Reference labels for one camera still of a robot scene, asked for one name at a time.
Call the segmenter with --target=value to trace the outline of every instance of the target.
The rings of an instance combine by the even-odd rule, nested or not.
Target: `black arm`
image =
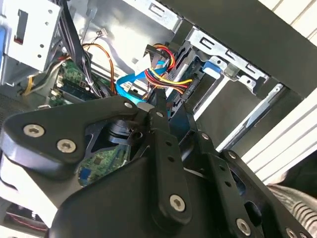
[[[146,112],[117,96],[7,119],[3,153],[46,180],[77,176],[84,158],[117,144],[133,148],[127,165],[63,202],[48,237],[311,237],[238,155],[215,151],[185,107],[169,121],[163,91],[153,103]],[[25,131],[31,124],[44,134]]]

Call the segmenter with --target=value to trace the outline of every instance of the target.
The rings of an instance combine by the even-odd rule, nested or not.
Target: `yellow wire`
[[[182,84],[185,84],[185,83],[189,83],[189,82],[192,82],[193,80],[192,79],[187,79],[185,81],[181,81],[181,82],[173,82],[173,81],[170,81],[170,80],[167,80],[165,78],[162,78],[161,76],[159,76],[155,71],[154,69],[151,67],[150,68],[150,71],[162,82],[165,82],[165,83],[170,83],[170,84],[174,84],[174,85],[182,85]]]
[[[174,88],[173,86],[159,85],[159,84],[156,84],[156,83],[154,83],[154,82],[151,82],[147,77],[146,77],[146,79],[148,80],[148,82],[149,82],[150,84],[152,84],[152,85],[154,85],[154,86],[157,86],[157,87],[165,87],[165,88],[172,88],[172,89],[177,90],[180,94],[183,94],[183,91],[180,90],[180,89],[178,89],[178,88]]]
[[[29,92],[32,89],[32,83],[33,83],[33,77],[29,77],[29,81],[28,81],[28,86],[26,87],[25,91],[23,92],[22,95],[26,96],[29,94]]]
[[[155,46],[164,47],[165,49],[169,50],[169,49],[168,49],[168,47],[166,47],[165,45],[155,44],[155,45],[154,45],[154,47],[155,47]],[[172,65],[172,64],[174,63],[174,59],[173,59],[173,57],[171,57],[170,61],[171,61],[171,63],[170,63],[170,64]]]

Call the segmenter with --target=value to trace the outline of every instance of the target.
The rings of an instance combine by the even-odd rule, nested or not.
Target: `red wire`
[[[166,51],[173,58],[173,64],[170,65],[167,70],[171,70],[172,68],[174,68],[175,67],[175,57],[174,57],[172,51],[170,51],[167,47],[163,47],[163,46],[155,46],[155,48],[162,49],[162,50]]]
[[[23,225],[25,225],[25,226],[28,226],[29,228],[36,229],[36,230],[39,230],[39,231],[44,231],[44,232],[47,231],[47,229],[39,228],[39,227],[34,227],[34,226],[30,225],[30,224],[27,224],[27,223],[25,223],[25,222],[23,222],[23,221],[20,221],[19,219],[17,219],[17,218],[14,217],[13,215],[10,215],[10,217],[11,217],[13,220],[15,220],[16,222],[18,222],[18,223],[20,223],[20,224],[23,224]]]
[[[150,78],[154,82],[158,82],[157,84],[165,83],[157,80],[156,78],[152,77],[151,74],[149,73],[148,69],[144,71],[145,75]],[[182,84],[170,84],[171,87],[182,87],[182,88],[188,88],[187,85],[182,85]]]

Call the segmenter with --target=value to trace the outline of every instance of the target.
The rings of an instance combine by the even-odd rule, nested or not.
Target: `silver screw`
[[[157,115],[158,115],[159,117],[161,117],[161,118],[164,117],[163,114],[160,113],[160,112],[157,112]]]
[[[304,233],[300,232],[300,235],[302,238],[308,238],[307,235],[305,235]]]
[[[73,153],[76,150],[76,144],[71,140],[63,139],[57,143],[57,148],[63,153]]]
[[[31,136],[31,137],[40,137],[40,136],[44,135],[45,130],[40,125],[29,124],[23,128],[23,132],[24,132],[24,134]]]
[[[236,159],[236,155],[234,153],[232,153],[231,151],[228,151],[228,155],[232,158],[232,159]]]
[[[184,200],[178,195],[172,195],[169,198],[170,205],[178,212],[183,212],[185,210],[185,202]]]
[[[297,235],[290,228],[286,228],[286,232],[290,238],[297,238]]]
[[[202,137],[203,137],[203,139],[205,139],[205,140],[209,140],[209,137],[208,137],[207,134],[205,134],[205,133],[202,134]]]
[[[237,221],[237,226],[239,228],[239,230],[245,234],[246,236],[250,236],[251,235],[251,229],[249,227],[249,225],[246,223],[245,220],[238,218]]]
[[[124,105],[127,107],[127,108],[133,108],[133,106],[129,103],[124,103]]]

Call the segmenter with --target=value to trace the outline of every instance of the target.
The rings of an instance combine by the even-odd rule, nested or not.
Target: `blue tab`
[[[215,79],[219,79],[221,76],[221,68],[219,68],[217,65],[207,61],[203,67],[203,72],[210,75],[211,77]]]
[[[5,28],[0,26],[0,66],[2,64],[2,55],[5,47]]]

